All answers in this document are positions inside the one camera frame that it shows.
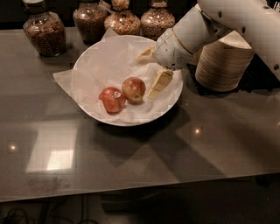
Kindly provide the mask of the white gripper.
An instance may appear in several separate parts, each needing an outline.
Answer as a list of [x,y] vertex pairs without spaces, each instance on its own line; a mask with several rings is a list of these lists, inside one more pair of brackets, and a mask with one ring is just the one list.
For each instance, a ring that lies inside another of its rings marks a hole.
[[145,48],[137,57],[136,63],[157,63],[169,69],[159,69],[155,73],[150,85],[147,98],[156,99],[158,95],[171,83],[172,70],[187,67],[193,56],[180,43],[173,29],[167,29],[157,40],[155,46]]

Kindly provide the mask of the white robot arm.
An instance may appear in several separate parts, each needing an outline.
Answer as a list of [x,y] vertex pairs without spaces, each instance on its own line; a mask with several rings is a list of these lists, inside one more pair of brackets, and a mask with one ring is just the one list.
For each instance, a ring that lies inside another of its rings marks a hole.
[[279,88],[280,13],[266,0],[197,0],[172,28],[141,52],[165,71],[187,67],[202,95]]

